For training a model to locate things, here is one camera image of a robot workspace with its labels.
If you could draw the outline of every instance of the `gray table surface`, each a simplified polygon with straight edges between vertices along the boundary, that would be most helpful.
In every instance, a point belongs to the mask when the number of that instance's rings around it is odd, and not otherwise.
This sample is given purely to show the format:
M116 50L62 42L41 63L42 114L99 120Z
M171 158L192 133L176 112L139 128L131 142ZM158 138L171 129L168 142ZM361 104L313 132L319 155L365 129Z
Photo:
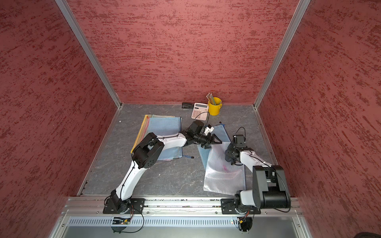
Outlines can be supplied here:
M88 178L84 195L109 195L121 183L130 167L130 151L145 114L181 117L182 129L186 129L193 121L192 110L181 109L179 104L124 104L101 157ZM210 116L208 123L214 126L220 122L225 124L230 138L240 126L245 127L246 145L272 163L252 106L224 105L219 115ZM134 196L224 196L203 190L205 169L197 146L183 147L182 153L194 158L157 161L139 180ZM252 173L247 168L245 173L246 189L251 189Z

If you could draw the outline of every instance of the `black motor joint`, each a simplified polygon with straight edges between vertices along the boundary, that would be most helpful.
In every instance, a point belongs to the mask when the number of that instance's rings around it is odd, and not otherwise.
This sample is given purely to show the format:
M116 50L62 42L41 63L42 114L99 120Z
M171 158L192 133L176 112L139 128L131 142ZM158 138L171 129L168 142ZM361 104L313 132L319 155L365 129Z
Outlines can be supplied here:
M180 133L187 139L184 146L198 144L205 149L210 149L210 145L222 144L222 141L215 134L208 133L205 135L203 133L203 128L204 123L202 121L195 120L188 129L181 131Z
M234 196L234 204L235 204L235 209L236 209L237 213L239 213L239 214L246 214L247 212L254 211L254 210L257 210L260 212L260 210L254 206L247 206L247 205L242 204L241 199L240 199L240 191L237 191L237 194Z
M107 199L106 205L103 209L104 214L123 214L129 209L130 199L126 199L122 201L117 193L116 190L112 190L110 198Z
M245 144L245 137L243 135L234 135L233 141L227 147L225 151L225 160L231 165L236 165L237 162L241 162L240 153L244 150L253 150L248 148Z

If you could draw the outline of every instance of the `mounting plate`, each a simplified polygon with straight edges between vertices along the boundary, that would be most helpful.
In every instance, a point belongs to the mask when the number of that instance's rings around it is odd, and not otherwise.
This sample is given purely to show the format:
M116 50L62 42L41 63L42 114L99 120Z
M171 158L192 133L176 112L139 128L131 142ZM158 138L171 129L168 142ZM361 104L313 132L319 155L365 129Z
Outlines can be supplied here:
M239 214L235 209L234 200L231 198L222 198L221 199L221 210L222 214ZM258 211L255 207L252 206L250 209L250 214L260 214L261 211Z
M140 213L143 212L144 201L145 201L144 198L131 198L130 199L130 202L131 202L132 206L134 207L134 209L138 210ZM119 214L118 212L114 211L114 209L112 208L113 206L110 206L109 202L110 202L110 199L107 199L106 206L104 206L104 208L103 208L103 214ZM130 209L128 208L123 214L129 214L129 213L130 213Z

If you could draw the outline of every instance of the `black cable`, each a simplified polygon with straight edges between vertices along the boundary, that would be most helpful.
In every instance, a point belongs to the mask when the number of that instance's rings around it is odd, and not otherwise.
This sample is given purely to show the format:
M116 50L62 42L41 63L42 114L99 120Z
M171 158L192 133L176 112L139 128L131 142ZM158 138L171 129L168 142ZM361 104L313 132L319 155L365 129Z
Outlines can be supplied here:
M166 138L178 137L179 135L180 135L180 132L177 133L177 135L175 135L175 136L168 136L168 137L162 137L162 138L157 137L157 139L166 139Z
M255 158L255 159L259 160L259 161L262 162L264 165L266 165L267 167L269 167L270 169L272 169L272 170L277 174L278 178L280 178L280 181L282 182L283 187L286 189L286 185L285 185L285 183L283 182L283 179L280 177L280 175L278 174L278 172L277 172L273 167L269 166L268 164L265 164L264 161L260 160L260 159L257 158L257 157L254 157L254 156L251 156L251 155L249 155L249 156L252 157L252 158ZM290 195L290 193L286 190L286 203L288 203L288 196L287 196L287 194ZM289 212L289 211L291 210L291 204L290 204L290 207L288 208L287 211L282 211L282 210L279 210L279 209L277 209L277 208L274 208L274 209L277 210L277 211L280 211L280 212L285 212L285 213L287 213L287 212Z
M243 130L245 131L244 139L246 140L246 129L245 129L243 126L241 126L240 128L238 128L238 130L234 133L234 135L236 135L237 132L239 131L239 129L241 129L241 128L243 128Z
M122 184L122 187L120 188L120 196L119 196L120 199L122 199L122 190L123 190L124 184L126 183L126 180L128 179L128 177L130 176L131 172L135 168L135 161L132 161L132 162L134 163L134 166L132 167L131 171L129 172L129 174L127 175L126 179L124 180L124 182Z
M105 206L106 206L106 201L107 201L107 199L110 198L110 197L111 197L111 195L107 196L107 197L104 199L103 204L104 204Z
M229 200L229 201L225 201L223 204L221 204L221 207L224 206L226 203L229 203L229 202L231 202L231 201L234 201L234 198L231 199L231 200Z
M114 217L113 219L119 219L119 220L122 220L122 221L124 221L124 220L126 220L126 219L128 219L128 218L123 218L123 217Z
M133 209L136 210L136 211L138 211L138 212L140 213L140 215L143 217L143 224L142 224L142 226L140 227L140 229L137 230L137 231L134 231L134 232L119 232L119 231L114 230L113 227L111 227L111 229L114 231L114 233L115 233L115 232L118 232L118 233L135 233L135 232L140 231L140 230L143 228L143 226L144 226L144 216L143 216L143 214L142 214L139 210L137 210L136 208L133 208Z
M206 123L205 125L208 125L209 116L210 116L210 113L208 114L207 123Z

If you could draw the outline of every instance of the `yellow pencil cup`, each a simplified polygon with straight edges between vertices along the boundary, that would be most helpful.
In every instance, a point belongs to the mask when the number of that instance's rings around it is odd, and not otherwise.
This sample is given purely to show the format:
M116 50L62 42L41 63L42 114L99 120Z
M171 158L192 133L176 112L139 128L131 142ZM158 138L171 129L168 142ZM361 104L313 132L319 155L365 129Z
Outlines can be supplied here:
M219 114L220 108L222 107L222 101L221 101L221 99L219 99L217 97L213 97L213 99L215 100L215 103L217 105L213 105L213 104L210 104L210 102L208 102L208 105L209 105L208 111L209 111L210 115L217 116Z

